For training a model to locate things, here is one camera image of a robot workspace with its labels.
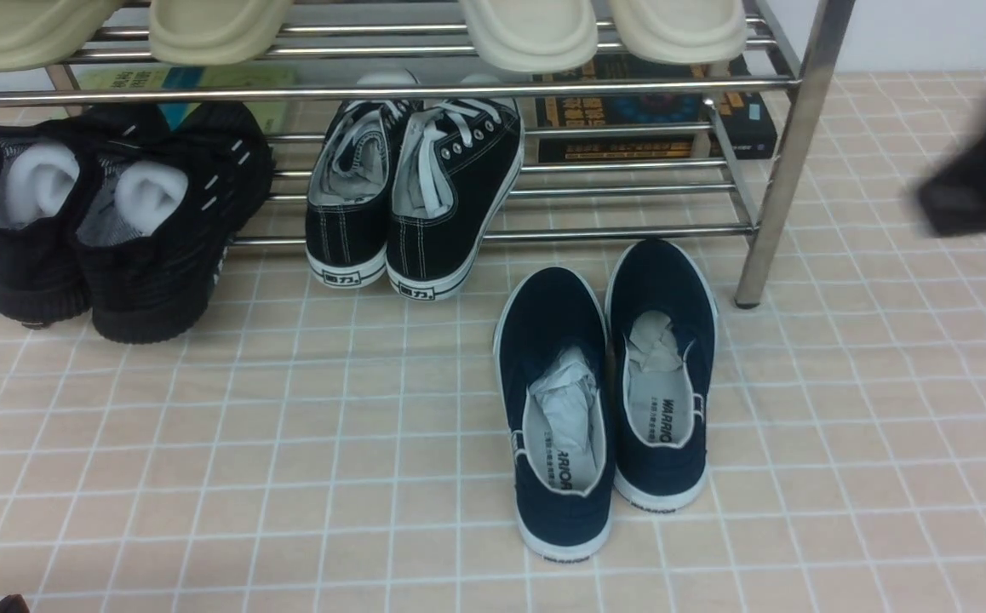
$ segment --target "brand logo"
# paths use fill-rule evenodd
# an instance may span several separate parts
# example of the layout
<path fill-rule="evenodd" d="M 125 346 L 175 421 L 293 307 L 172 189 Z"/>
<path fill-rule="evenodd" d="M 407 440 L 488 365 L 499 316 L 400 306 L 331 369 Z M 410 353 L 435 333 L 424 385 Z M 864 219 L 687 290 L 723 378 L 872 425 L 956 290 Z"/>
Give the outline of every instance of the brand logo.
<path fill-rule="evenodd" d="M 335 275 L 333 272 L 323 272 L 323 283 L 333 284 L 337 287 L 359 286 L 360 275 L 356 272 L 353 275 Z"/>
<path fill-rule="evenodd" d="M 564 451 L 558 451 L 558 478 L 562 490 L 572 489 L 572 470 L 570 463 L 568 463 L 568 454 Z"/>
<path fill-rule="evenodd" d="M 675 422 L 675 401 L 663 401 L 663 415 L 660 415 L 660 442 L 671 443 L 674 441 L 671 435 L 671 428 Z"/>
<path fill-rule="evenodd" d="M 430 289 L 416 289 L 403 284 L 398 284 L 398 293 L 406 296 L 406 298 L 412 298 L 414 300 L 436 300 L 436 295 L 433 290 Z"/>

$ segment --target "shoe sole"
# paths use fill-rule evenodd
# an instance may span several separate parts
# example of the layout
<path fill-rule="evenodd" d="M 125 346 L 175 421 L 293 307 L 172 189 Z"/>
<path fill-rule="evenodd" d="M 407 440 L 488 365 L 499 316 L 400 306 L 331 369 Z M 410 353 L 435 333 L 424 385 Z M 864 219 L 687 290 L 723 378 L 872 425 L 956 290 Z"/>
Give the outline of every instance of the shoe sole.
<path fill-rule="evenodd" d="M 580 279 L 580 283 L 583 287 L 588 288 L 588 294 L 591 295 L 591 302 L 595 305 L 595 312 L 601 313 L 599 310 L 599 298 L 595 296 L 595 291 L 591 290 L 590 284 L 587 280 L 580 276 L 579 272 L 572 271 L 570 268 L 566 268 L 566 271 L 572 272 L 576 275 L 576 278 Z M 496 384 L 497 392 L 502 394 L 502 403 L 504 401 L 504 377 L 501 374 L 501 336 L 504 333 L 504 322 L 507 318 L 508 311 L 512 310 L 512 304 L 516 301 L 516 296 L 519 295 L 519 291 L 523 289 L 525 284 L 531 280 L 531 277 L 537 275 L 537 272 L 532 272 L 531 275 L 525 277 L 523 282 L 517 284 L 516 288 L 512 290 L 512 294 L 508 297 L 508 303 L 505 304 L 504 310 L 501 311 L 501 319 L 497 321 L 496 330 L 493 331 L 493 359 L 496 361 Z M 603 325 L 603 345 L 609 346 L 611 342 L 610 335 L 607 334 L 606 325 Z M 512 438 L 512 434 L 509 432 L 508 438 Z M 599 531 L 591 540 L 578 544 L 578 546 L 555 546 L 555 544 L 547 543 L 543 539 L 537 538 L 535 533 L 531 532 L 527 526 L 524 524 L 524 519 L 519 515 L 519 507 L 516 507 L 516 525 L 519 527 L 519 534 L 523 536 L 524 544 L 530 548 L 531 551 L 536 554 L 541 555 L 544 559 L 550 562 L 556 562 L 559 564 L 572 564 L 577 562 L 586 562 L 587 559 L 591 558 L 592 555 L 596 554 L 603 544 L 606 543 L 606 539 L 610 538 L 611 535 L 611 524 L 614 523 L 614 508 L 611 507 L 609 515 L 606 516 L 606 524 L 603 529 Z"/>
<path fill-rule="evenodd" d="M 474 247 L 470 249 L 470 255 L 467 255 L 467 259 L 463 261 L 462 266 L 439 279 L 419 280 L 408 278 L 406 275 L 401 274 L 401 272 L 395 271 L 394 268 L 391 268 L 391 263 L 388 262 L 387 276 L 391 279 L 391 287 L 400 295 L 406 296 L 406 298 L 411 300 L 418 300 L 419 302 L 435 302 L 438 300 L 447 300 L 451 296 L 459 294 L 459 291 L 462 290 L 462 284 L 466 282 L 467 277 L 470 276 L 471 269 L 474 268 L 474 262 L 478 260 L 478 252 L 482 247 L 486 230 L 489 230 L 490 223 L 496 217 L 496 214 L 501 212 L 501 208 L 504 207 L 504 203 L 508 199 L 508 194 L 512 191 L 512 187 L 516 185 L 520 170 L 524 167 L 525 135 L 523 135 L 523 129 L 524 124 L 523 120 L 521 120 L 519 151 L 516 152 L 513 171 L 505 177 L 500 189 L 497 190 L 496 201 L 494 201 L 493 206 L 490 206 L 489 213 L 485 214 L 485 221 L 482 221 L 482 228 L 478 232 L 477 240 L 474 241 Z"/>
<path fill-rule="evenodd" d="M 679 252 L 686 257 L 692 267 L 694 267 L 694 273 L 701 280 L 701 287 L 706 291 L 708 296 L 708 306 L 712 309 L 712 336 L 714 338 L 719 337 L 719 312 L 716 310 L 716 296 L 712 294 L 712 288 L 708 287 L 708 280 L 704 278 L 704 272 L 701 272 L 701 268 L 698 267 L 697 262 L 692 259 L 686 253 L 686 249 L 680 248 L 677 244 L 669 243 L 671 247 L 676 248 Z M 618 279 L 618 271 L 621 271 L 622 264 L 625 264 L 626 257 L 629 256 L 629 252 L 633 251 L 633 247 L 625 249 L 622 252 L 622 256 L 618 257 L 617 264 L 614 265 L 613 271 L 611 271 L 611 280 L 606 286 L 606 300 L 605 300 L 605 310 L 603 315 L 606 317 L 606 325 L 609 330 L 609 336 L 614 335 L 614 330 L 611 329 L 611 300 L 614 298 L 614 282 Z M 648 511 L 652 513 L 673 513 L 679 511 L 679 509 L 691 504 L 697 497 L 701 494 L 704 489 L 704 485 L 708 482 L 708 463 L 704 466 L 704 470 L 701 471 L 701 477 L 696 481 L 690 489 L 685 492 L 680 492 L 677 494 L 671 494 L 670 496 L 654 496 L 654 494 L 649 494 L 641 489 L 638 489 L 636 485 L 630 484 L 629 481 L 622 476 L 621 470 L 615 470 L 614 472 L 614 489 L 617 490 L 618 494 L 621 494 L 622 498 L 625 498 L 629 504 L 634 507 L 641 509 L 641 511 Z"/>
<path fill-rule="evenodd" d="M 0 284 L 0 314 L 24 325 L 47 326 L 87 313 L 91 304 L 88 285 L 19 291 Z"/>
<path fill-rule="evenodd" d="M 377 253 L 372 260 L 356 266 L 326 264 L 324 261 L 315 260 L 311 251 L 307 251 L 307 249 L 305 249 L 305 255 L 307 256 L 307 263 L 311 264 L 311 272 L 314 272 L 315 280 L 325 284 L 326 287 L 360 289 L 377 282 L 384 272 L 387 272 L 387 245 L 383 245 L 383 249 L 380 249 L 380 253 Z"/>
<path fill-rule="evenodd" d="M 209 275 L 176 298 L 149 311 L 105 312 L 93 307 L 92 326 L 100 336 L 107 338 L 108 341 L 122 342 L 124 345 L 154 345 L 156 342 L 171 341 L 197 324 L 206 309 L 209 309 L 209 299 L 212 298 L 213 290 L 221 279 L 224 261 L 228 257 L 228 248 L 232 247 L 236 234 L 244 229 L 247 222 L 259 212 L 261 204 L 270 197 L 275 163 L 268 148 L 264 153 L 266 155 L 261 156 L 264 162 L 259 163 L 255 175 L 265 177 L 267 180 L 263 181 L 263 186 L 260 186 L 255 194 L 248 197 L 248 202 L 259 203 L 259 205 L 249 206 L 248 213 L 233 224 L 232 230 L 213 256 L 215 264 L 209 268 Z"/>

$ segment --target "tiled floor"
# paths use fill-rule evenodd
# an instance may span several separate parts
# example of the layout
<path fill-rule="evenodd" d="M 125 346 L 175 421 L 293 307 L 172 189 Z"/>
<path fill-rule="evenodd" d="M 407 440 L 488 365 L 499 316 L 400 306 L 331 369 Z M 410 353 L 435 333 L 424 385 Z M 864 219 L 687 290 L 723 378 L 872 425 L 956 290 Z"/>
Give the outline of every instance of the tiled floor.
<path fill-rule="evenodd" d="M 922 237 L 902 189 L 984 94 L 980 73 L 841 78 L 757 311 L 731 306 L 741 240 L 684 243 L 721 299 L 711 486 L 673 517 L 618 500 L 585 564 L 517 536 L 490 335 L 528 272 L 571 266 L 601 291 L 624 245 L 489 248 L 431 306 L 244 253 L 201 325 L 155 347 L 0 318 L 0 596 L 41 613 L 983 612 L 986 238 Z M 506 225 L 731 218 L 683 199 L 513 204 Z M 253 232 L 301 221 L 272 206 Z"/>

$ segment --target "slipper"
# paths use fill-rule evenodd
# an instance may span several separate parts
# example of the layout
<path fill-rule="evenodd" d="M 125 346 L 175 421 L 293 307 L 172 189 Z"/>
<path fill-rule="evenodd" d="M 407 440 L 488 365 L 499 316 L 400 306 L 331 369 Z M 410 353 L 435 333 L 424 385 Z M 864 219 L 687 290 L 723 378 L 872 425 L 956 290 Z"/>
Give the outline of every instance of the slipper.
<path fill-rule="evenodd" d="M 742 0 L 611 0 L 611 12 L 626 49 L 649 61 L 703 65 L 747 46 Z"/>
<path fill-rule="evenodd" d="M 599 47 L 591 0 L 459 0 L 478 55 L 513 72 L 585 65 Z"/>
<path fill-rule="evenodd" d="M 0 71 L 68 58 L 122 5 L 123 0 L 0 0 Z"/>
<path fill-rule="evenodd" d="M 187 66 L 227 66 L 259 57 L 278 38 L 292 0 L 153 0 L 153 57 Z"/>

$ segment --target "beige slipper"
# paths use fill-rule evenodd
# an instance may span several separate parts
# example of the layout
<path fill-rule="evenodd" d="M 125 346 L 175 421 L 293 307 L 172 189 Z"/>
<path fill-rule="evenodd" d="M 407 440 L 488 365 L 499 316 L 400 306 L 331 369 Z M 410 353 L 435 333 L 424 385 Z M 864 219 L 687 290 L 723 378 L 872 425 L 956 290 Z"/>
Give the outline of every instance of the beige slipper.
<path fill-rule="evenodd" d="M 123 0 L 0 0 L 0 71 L 68 58 L 122 5 Z"/>
<path fill-rule="evenodd" d="M 278 38 L 292 0 L 153 0 L 149 40 L 156 59 L 224 66 L 259 57 Z"/>

